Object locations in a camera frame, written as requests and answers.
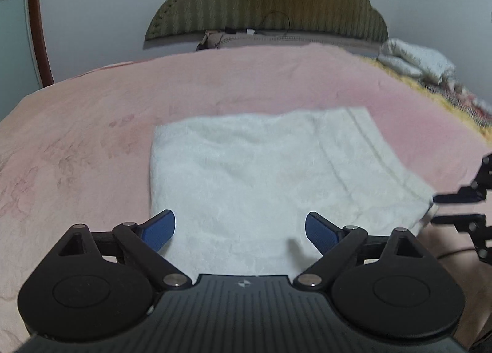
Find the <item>white textured pants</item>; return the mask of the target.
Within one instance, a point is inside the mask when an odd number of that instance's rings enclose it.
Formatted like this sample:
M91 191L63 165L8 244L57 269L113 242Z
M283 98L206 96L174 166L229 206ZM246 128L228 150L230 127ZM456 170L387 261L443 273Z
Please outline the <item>white textured pants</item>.
M153 213L176 228L163 256L201 274L295 276L319 258L304 222L417 232L433 190L364 108L195 117L156 127Z

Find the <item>yellow patterned bedsheet edge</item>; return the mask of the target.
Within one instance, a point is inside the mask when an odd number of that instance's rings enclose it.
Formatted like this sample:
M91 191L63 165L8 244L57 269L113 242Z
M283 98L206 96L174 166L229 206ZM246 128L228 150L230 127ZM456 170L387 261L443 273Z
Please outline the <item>yellow patterned bedsheet edge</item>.
M418 82L410 77L400 75L389 67L384 66L376 59L361 57L361 60L376 68L379 68L395 80L403 82L411 89L418 91L420 94L434 101L439 106L442 106L452 115L459 118L461 122L481 134L489 145L491 144L491 120L486 120L483 115L479 115L479 110L477 108L464 105L459 102L459 99L456 96L442 91L442 89L438 86Z

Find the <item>pink floral bed blanket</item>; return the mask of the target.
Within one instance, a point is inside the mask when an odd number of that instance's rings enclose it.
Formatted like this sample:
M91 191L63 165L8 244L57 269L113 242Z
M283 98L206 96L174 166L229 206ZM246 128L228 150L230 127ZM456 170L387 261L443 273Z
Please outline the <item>pink floral bed blanket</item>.
M28 334L17 296L74 223L149 217L154 127L199 115L361 106L399 160L438 190L491 144L458 115L335 46L248 46L122 63L25 97L1 122L1 349Z

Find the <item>white crumpled cloth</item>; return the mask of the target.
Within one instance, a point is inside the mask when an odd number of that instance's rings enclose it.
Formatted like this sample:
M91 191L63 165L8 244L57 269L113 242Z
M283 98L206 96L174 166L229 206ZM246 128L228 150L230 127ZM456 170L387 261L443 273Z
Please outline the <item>white crumpled cloth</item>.
M437 50L391 38L380 46L377 60L400 75L454 89L455 65Z

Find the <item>white floral wardrobe door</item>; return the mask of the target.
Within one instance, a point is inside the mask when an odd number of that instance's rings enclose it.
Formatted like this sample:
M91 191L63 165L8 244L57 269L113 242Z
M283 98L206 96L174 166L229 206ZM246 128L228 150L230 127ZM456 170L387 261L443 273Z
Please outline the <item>white floral wardrobe door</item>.
M27 0L1 0L1 118L41 87L33 56Z

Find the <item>olive green padded headboard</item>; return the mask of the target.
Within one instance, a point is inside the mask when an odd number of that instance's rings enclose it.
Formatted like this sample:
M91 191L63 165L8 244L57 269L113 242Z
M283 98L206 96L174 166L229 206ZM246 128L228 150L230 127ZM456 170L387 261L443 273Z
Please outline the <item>olive green padded headboard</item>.
M225 29L321 32L373 42L389 37L370 0L166 0L145 39Z

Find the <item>striped pillow at headboard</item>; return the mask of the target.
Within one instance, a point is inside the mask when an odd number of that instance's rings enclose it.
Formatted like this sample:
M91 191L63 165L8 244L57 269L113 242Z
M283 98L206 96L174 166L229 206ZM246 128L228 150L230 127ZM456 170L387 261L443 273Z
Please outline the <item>striped pillow at headboard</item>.
M354 39L339 35L291 31L225 32L207 30L198 43L197 50L239 48L245 46L306 46L309 44L330 45L352 54L377 56L380 42Z

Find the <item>brown wooden door frame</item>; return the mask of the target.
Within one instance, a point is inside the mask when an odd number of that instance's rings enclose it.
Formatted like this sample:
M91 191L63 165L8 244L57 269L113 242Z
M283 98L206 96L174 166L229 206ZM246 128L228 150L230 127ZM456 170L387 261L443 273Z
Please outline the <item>brown wooden door frame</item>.
M40 84L42 88L48 87L54 83L54 77L44 40L40 0L27 0L27 13L33 47L33 59L39 75Z

